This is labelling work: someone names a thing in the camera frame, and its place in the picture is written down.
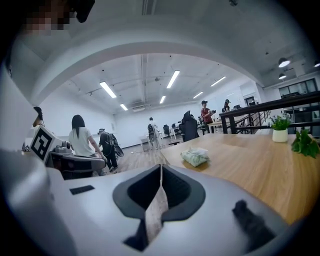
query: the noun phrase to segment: white wall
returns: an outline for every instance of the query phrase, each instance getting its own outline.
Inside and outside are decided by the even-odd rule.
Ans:
[[[201,113],[201,106],[198,103],[116,114],[116,138],[118,143],[122,148],[140,144],[139,137],[148,134],[149,118],[153,118],[158,129],[163,132],[164,125],[168,125],[171,128],[172,124],[181,121],[184,114],[189,110],[194,115],[194,118],[198,120],[198,116]]]
[[[115,119],[112,114],[104,112],[85,98],[70,92],[64,86],[50,94],[41,104],[45,127],[58,137],[68,136],[72,129],[71,121],[74,115],[81,115],[85,126],[93,135],[100,128],[116,133]]]
[[[222,112],[222,108],[225,105],[225,100],[228,99],[230,109],[233,109],[235,105],[240,105],[242,108],[246,107],[241,85],[247,84],[252,80],[245,75],[237,79],[232,79],[227,82],[221,82],[212,87],[212,93],[209,95],[201,95],[199,103],[205,100],[208,101],[207,107],[211,110],[216,110],[217,114]]]

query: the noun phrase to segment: potted plant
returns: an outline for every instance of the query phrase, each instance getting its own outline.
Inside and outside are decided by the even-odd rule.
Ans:
[[[288,141],[288,127],[291,123],[290,114],[283,113],[282,116],[277,115],[270,118],[268,126],[273,128],[272,140],[274,142]]]

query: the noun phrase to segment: long black hair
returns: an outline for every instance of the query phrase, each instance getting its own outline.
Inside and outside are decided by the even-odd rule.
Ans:
[[[86,127],[85,126],[85,121],[82,118],[81,115],[76,114],[73,118],[72,118],[72,130],[75,129],[76,131],[76,136],[79,139],[79,127]]]

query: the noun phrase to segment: white pot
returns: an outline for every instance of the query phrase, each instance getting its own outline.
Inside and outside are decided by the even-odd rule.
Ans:
[[[288,141],[288,129],[273,130],[272,140],[274,142],[287,142]]]

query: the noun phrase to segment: railing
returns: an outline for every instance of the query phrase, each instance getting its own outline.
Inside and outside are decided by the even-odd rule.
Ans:
[[[238,108],[228,112],[220,113],[219,115],[221,117],[223,133],[227,134],[228,128],[231,129],[232,134],[237,134],[240,131],[249,130],[249,129],[251,134],[253,133],[254,129],[270,129],[270,127],[267,125],[261,125],[262,113],[260,114],[260,112],[263,112],[264,120],[266,120],[266,116],[268,118],[271,110],[277,110],[281,108],[294,107],[294,106],[318,103],[318,102],[320,102],[320,91],[315,91],[307,94],[301,94],[298,96],[273,100],[273,101],[253,105],[253,106],[247,106],[244,108]],[[252,121],[251,115],[256,113],[258,114],[258,117],[255,120],[259,118],[260,125],[254,126],[253,123],[255,120]],[[238,120],[237,122],[235,122],[235,117],[239,117],[243,115],[248,115],[248,116],[245,116],[241,120]],[[229,122],[230,122],[229,126],[227,126],[226,118],[229,118]],[[247,126],[238,127],[237,124],[243,122],[245,119],[249,119],[249,124]],[[289,127],[312,127],[312,126],[320,126],[320,121],[292,123]]]

